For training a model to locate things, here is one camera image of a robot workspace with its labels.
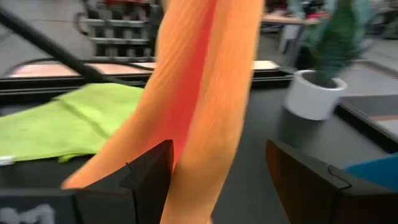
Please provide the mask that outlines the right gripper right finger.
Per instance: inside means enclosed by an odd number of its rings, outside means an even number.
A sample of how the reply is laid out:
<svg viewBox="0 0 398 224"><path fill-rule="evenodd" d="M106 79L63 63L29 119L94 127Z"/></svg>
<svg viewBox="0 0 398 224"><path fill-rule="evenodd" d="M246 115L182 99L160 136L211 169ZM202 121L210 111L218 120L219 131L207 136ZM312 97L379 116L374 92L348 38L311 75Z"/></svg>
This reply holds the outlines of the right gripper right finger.
<svg viewBox="0 0 398 224"><path fill-rule="evenodd" d="M346 198L355 176L270 139L266 164L291 224L367 224L366 210Z"/></svg>

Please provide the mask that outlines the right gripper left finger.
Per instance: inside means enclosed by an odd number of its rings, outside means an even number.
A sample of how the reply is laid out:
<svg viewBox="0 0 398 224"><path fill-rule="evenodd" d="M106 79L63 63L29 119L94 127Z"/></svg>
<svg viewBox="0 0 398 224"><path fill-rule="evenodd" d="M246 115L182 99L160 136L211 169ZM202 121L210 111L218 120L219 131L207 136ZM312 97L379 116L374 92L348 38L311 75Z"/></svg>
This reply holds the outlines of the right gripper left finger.
<svg viewBox="0 0 398 224"><path fill-rule="evenodd" d="M159 224L174 161L164 140L119 170L76 192L82 224Z"/></svg>

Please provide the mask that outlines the orange microfiber towel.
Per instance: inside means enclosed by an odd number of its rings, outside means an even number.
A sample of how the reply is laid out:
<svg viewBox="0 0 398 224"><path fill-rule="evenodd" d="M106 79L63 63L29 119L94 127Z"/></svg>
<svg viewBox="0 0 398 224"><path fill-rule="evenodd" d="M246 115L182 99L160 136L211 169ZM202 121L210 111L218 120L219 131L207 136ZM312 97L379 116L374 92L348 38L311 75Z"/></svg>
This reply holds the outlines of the orange microfiber towel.
<svg viewBox="0 0 398 224"><path fill-rule="evenodd" d="M171 139L160 224L208 224L243 129L263 8L264 0L167 0L134 114L63 188L86 187Z"/></svg>

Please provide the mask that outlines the green microfiber towel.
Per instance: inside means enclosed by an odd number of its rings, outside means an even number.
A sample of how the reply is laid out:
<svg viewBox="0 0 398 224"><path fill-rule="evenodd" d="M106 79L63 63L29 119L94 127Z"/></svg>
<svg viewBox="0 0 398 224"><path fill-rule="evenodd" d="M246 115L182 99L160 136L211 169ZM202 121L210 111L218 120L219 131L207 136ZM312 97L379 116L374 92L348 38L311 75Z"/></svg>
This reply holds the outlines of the green microfiber towel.
<svg viewBox="0 0 398 224"><path fill-rule="evenodd" d="M0 118L0 166L96 154L128 119L143 88L93 83Z"/></svg>

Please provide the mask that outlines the blue plastic bin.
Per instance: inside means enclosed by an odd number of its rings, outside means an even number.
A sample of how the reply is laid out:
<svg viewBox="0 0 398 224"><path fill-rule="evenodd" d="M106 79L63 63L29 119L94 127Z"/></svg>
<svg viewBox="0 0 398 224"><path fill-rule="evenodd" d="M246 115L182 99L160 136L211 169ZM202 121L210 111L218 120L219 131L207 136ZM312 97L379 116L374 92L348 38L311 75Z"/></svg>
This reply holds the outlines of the blue plastic bin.
<svg viewBox="0 0 398 224"><path fill-rule="evenodd" d="M398 192L398 152L350 165L345 168L345 172Z"/></svg>

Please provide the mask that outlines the potted artificial green plant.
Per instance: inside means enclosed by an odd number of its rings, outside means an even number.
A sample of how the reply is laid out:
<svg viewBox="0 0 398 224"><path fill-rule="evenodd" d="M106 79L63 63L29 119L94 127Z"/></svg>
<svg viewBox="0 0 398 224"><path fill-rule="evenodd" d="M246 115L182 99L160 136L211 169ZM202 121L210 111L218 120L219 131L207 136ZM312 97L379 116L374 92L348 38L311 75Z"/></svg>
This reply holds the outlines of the potted artificial green plant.
<svg viewBox="0 0 398 224"><path fill-rule="evenodd" d="M294 73L285 107L309 120L330 117L347 84L340 78L365 51L366 31L373 18L371 0L327 0L326 14L307 28L301 46L310 66Z"/></svg>

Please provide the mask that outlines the hazard-striped black mat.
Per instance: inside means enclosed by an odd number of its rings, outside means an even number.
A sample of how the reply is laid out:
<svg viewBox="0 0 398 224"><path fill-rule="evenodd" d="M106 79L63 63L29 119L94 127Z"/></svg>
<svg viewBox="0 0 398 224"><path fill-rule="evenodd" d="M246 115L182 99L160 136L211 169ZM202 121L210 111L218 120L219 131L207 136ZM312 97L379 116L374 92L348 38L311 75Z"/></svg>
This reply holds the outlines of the hazard-striped black mat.
<svg viewBox="0 0 398 224"><path fill-rule="evenodd" d="M398 71L397 70L391 69L389 67L380 65L376 62L372 62L369 60L357 60L356 63L363 65L365 67L371 68L375 71L378 71L379 73L381 73L389 78L398 80Z"/></svg>

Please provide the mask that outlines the light wooden side panel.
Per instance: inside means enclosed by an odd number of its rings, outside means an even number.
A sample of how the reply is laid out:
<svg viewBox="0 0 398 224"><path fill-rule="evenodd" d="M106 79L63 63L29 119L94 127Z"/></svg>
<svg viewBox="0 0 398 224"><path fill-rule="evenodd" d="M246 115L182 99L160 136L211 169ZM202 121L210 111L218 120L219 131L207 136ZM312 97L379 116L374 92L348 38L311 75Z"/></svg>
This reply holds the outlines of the light wooden side panel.
<svg viewBox="0 0 398 224"><path fill-rule="evenodd" d="M122 74L139 74L151 73L155 69L155 62L129 63L127 65L118 65L111 63L89 63L97 71L107 75L122 75ZM253 63L255 71L265 70L271 71L280 68L278 64L270 60L256 60ZM28 64L15 68L9 72L10 77L25 78L25 77L69 77L77 76L77 73L72 69L60 65L49 63Z"/></svg>

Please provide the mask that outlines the grey storage shelf rack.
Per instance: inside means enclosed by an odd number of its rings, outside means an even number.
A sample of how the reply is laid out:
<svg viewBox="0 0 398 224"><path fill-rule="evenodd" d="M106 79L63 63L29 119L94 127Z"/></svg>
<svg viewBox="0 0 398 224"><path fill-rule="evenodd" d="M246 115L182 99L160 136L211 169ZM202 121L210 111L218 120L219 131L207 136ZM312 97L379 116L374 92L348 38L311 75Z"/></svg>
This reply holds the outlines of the grey storage shelf rack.
<svg viewBox="0 0 398 224"><path fill-rule="evenodd" d="M163 0L79 0L75 29L92 43L91 58L122 62L152 62Z"/></svg>

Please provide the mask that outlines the wooden desk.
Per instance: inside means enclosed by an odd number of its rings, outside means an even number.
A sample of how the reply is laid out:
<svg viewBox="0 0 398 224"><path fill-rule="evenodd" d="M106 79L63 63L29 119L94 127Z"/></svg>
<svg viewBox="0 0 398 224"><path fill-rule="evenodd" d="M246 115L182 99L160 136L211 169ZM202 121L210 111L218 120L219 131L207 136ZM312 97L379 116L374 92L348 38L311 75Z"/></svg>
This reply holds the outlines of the wooden desk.
<svg viewBox="0 0 398 224"><path fill-rule="evenodd" d="M284 25L314 25L318 23L318 19L300 19L299 17L287 17L284 16L282 11L276 11L272 13L266 13L262 17L260 31L263 33L272 32L272 28L266 27L266 24L271 26L284 26Z"/></svg>

